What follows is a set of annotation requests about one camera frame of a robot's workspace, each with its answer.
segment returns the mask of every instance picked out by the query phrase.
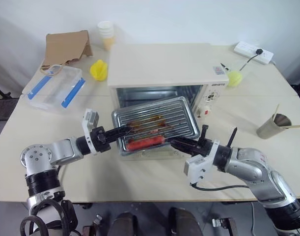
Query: electrical cable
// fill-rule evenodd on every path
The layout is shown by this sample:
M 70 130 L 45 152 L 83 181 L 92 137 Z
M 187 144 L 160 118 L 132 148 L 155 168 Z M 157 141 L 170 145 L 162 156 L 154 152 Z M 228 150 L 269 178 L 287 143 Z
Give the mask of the electrical cable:
M 251 209 L 252 209 L 252 226 L 251 226 L 251 234 L 252 236 L 256 236 L 254 233 L 254 205 L 253 202 L 251 202 Z
M 51 205 L 56 209 L 56 211 L 58 212 L 58 215 L 60 217 L 60 220 L 61 220 L 62 236 L 69 236 L 70 230 L 69 230 L 69 221 L 67 218 L 67 214 L 66 214 L 65 210 L 62 208 L 62 206 L 59 203 L 57 203 L 56 201 L 54 201 L 52 199 L 45 199 L 45 200 L 41 201 L 41 203 L 32 210 L 31 214 L 36 216 L 37 213 L 39 212 L 39 210 L 42 209 L 45 205 Z M 33 225 L 34 225 L 34 222 L 31 221 L 30 227 L 29 227 L 30 234 L 33 233 Z
M 82 236 L 78 230 L 72 230 L 71 232 L 74 232 L 78 236 Z
M 229 185 L 229 186 L 225 186 L 225 187 L 220 187 L 220 188 L 200 188 L 197 186 L 197 183 L 193 183 L 191 184 L 192 188 L 195 188 L 197 190 L 200 191 L 221 191 L 221 190 L 225 190 L 225 189 L 229 189 L 229 188 L 249 188 L 247 185 Z
M 59 174 L 60 169 L 61 169 L 61 166 L 58 166 L 57 167 L 57 174 Z
M 37 224 L 41 236 L 49 236 L 46 224 L 40 217 L 38 217 L 36 215 L 29 215 L 21 221 L 21 224 L 20 224 L 20 235 L 21 236 L 27 236 L 26 235 L 26 224 L 28 221 L 31 222 L 30 226 L 32 223 Z
M 256 55 L 254 55 L 253 57 L 251 57 L 241 68 L 239 71 L 241 71 L 252 59 L 254 59 L 255 57 L 261 55 L 263 53 L 263 50 L 261 48 L 256 50 Z

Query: paper cup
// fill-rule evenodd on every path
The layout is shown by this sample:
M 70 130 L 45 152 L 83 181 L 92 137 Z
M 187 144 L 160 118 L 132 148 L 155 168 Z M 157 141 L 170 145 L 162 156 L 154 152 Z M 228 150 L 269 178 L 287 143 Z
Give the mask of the paper cup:
M 282 126 L 292 125 L 291 120 L 282 114 L 276 114 L 275 119 L 273 116 L 268 119 L 260 128 L 257 129 L 257 135 L 261 139 L 268 139 L 287 128 L 282 128 Z
M 97 27 L 99 28 L 100 36 L 103 39 L 104 47 L 109 51 L 115 42 L 114 25 L 110 21 L 101 21 Z

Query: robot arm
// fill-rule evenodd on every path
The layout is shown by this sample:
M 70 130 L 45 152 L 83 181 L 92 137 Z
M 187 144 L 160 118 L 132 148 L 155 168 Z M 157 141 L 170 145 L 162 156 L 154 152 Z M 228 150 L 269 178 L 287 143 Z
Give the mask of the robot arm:
M 171 138 L 170 144 L 192 155 L 184 172 L 191 185 L 201 181 L 212 165 L 244 181 L 265 208 L 280 236 L 300 236 L 300 203 L 283 177 L 268 165 L 266 156 L 253 148 L 231 148 L 234 130 L 227 146 L 205 139 L 208 126 L 202 127 L 198 141 L 182 137 Z
M 110 150 L 110 143 L 130 132 L 129 127 L 119 127 L 105 131 L 96 127 L 97 112 L 87 109 L 82 121 L 85 135 L 68 138 L 51 144 L 34 144 L 27 147 L 20 156 L 21 164 L 26 167 L 26 182 L 29 198 L 29 214 L 45 199 L 59 202 L 65 196 L 58 179 L 57 165 L 66 165 L 82 159 L 89 153 L 96 154 Z

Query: cardboard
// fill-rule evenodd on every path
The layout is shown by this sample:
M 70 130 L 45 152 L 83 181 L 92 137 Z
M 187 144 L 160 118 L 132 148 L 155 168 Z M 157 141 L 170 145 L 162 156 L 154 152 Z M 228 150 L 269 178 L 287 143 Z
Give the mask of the cardboard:
M 93 55 L 87 30 L 47 34 L 42 69 L 47 69 L 54 64 L 62 65 L 78 61 L 83 54 Z

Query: white wall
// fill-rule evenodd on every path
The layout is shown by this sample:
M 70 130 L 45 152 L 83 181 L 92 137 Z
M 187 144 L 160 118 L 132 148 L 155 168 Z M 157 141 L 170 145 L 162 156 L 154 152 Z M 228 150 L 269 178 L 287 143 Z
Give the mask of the white wall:
M 125 43 L 260 45 L 284 77 L 300 80 L 300 0 L 0 0 L 0 87 L 21 94 L 46 34 L 87 29 L 101 43 L 102 20 L 114 21 Z

